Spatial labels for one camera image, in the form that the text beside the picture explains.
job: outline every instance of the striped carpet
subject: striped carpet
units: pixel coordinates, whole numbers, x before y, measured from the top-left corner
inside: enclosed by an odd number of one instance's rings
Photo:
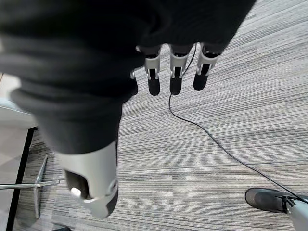
[[[232,154],[298,193],[308,194],[308,2],[260,0],[212,70],[206,88],[193,90],[197,58],[184,77],[174,112],[207,128]],[[161,55],[161,93],[147,89],[124,106],[119,133],[119,200],[104,220],[68,194],[65,181],[42,190],[41,219],[26,193],[15,230],[76,231],[289,231],[290,219],[253,209],[250,187],[279,189],[227,156],[197,126],[168,110],[169,48]],[[34,136],[26,179],[50,156],[46,179],[63,178],[59,164]]]

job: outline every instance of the black fingertip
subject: black fingertip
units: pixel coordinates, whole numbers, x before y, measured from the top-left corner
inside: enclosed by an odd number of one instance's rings
[[[170,79],[170,92],[173,95],[178,95],[182,88],[182,79],[175,77]]]
[[[107,204],[108,216],[114,211],[116,207],[118,195],[119,189],[116,191],[115,196],[112,198],[112,200]]]
[[[138,84],[137,84],[137,80],[133,79],[134,81],[134,90],[133,90],[133,95],[137,95],[138,93]]]
[[[151,95],[156,96],[160,92],[160,84],[159,84],[159,79],[148,79],[149,83],[149,92]]]
[[[207,76],[205,75],[195,75],[193,80],[193,88],[197,91],[201,91],[206,86]]]

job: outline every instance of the floor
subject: floor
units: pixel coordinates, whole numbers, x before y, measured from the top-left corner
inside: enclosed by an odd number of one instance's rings
[[[184,77],[174,112],[206,127],[232,154],[297,193],[308,194],[308,2],[260,0],[211,72],[193,90],[197,59]],[[197,126],[168,110],[169,49],[162,49],[161,93],[139,93],[124,106],[119,136],[119,200],[104,220],[92,217],[65,187],[59,163],[36,132],[24,181],[45,155],[41,218],[22,191],[15,231],[289,231],[290,219],[246,204],[250,187],[279,189],[227,156]]]

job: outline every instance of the black cable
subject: black cable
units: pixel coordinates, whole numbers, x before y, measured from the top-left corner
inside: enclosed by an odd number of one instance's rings
[[[194,48],[194,52],[193,52],[193,55],[192,55],[192,58],[191,58],[191,61],[189,62],[187,68],[185,69],[184,71],[184,74],[186,73],[186,71],[188,70],[188,68],[190,67],[190,65],[192,64],[192,61],[193,61],[193,58],[194,58],[194,55],[196,54],[196,48],[197,48],[197,45],[195,44],[195,48]],[[239,163],[241,163],[242,165],[246,166],[247,168],[250,168],[251,170],[257,172],[258,174],[260,174],[261,176],[265,177],[266,179],[270,180],[271,182],[273,182],[274,184],[278,185],[279,187],[283,188],[284,190],[286,190],[287,192],[289,192],[290,194],[292,194],[293,196],[295,196],[298,200],[302,201],[302,202],[305,202],[308,204],[308,201],[302,199],[300,196],[296,195],[294,192],[292,192],[291,190],[287,189],[286,187],[284,187],[283,185],[279,184],[278,182],[276,182],[275,180],[273,180],[272,178],[268,177],[267,175],[265,175],[264,173],[262,173],[261,171],[259,171],[258,169],[255,169],[254,167],[251,167],[249,166],[248,164],[246,164],[245,162],[239,160],[237,157],[235,157],[234,155],[232,155],[228,150],[226,150],[224,147],[221,146],[221,144],[216,140],[216,138],[214,136],[211,135],[210,132],[208,132],[205,128],[203,128],[202,126],[200,126],[199,124],[196,124],[190,120],[187,120],[187,119],[184,119],[184,118],[181,118],[179,116],[177,116],[176,114],[174,114],[174,112],[171,110],[171,106],[170,106],[170,101],[171,101],[171,96],[172,94],[170,94],[170,97],[169,97],[169,110],[170,112],[172,113],[172,115],[174,115],[176,118],[178,119],[181,119],[183,121],[186,121],[188,123],[191,123],[191,124],[194,124],[196,126],[198,126],[199,128],[201,128],[203,131],[205,131],[209,137],[218,145],[219,148],[221,148],[226,154],[228,154],[230,157],[232,157],[234,160],[238,161]]]

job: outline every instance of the robotic finger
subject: robotic finger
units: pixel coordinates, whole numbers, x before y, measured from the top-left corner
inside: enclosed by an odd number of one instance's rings
[[[206,85],[210,70],[214,68],[220,54],[209,51],[201,43],[201,50],[197,64],[197,71],[193,80],[193,88],[197,91],[203,90]]]
[[[186,68],[192,44],[187,46],[170,45],[170,92],[178,95],[182,87],[182,77]]]

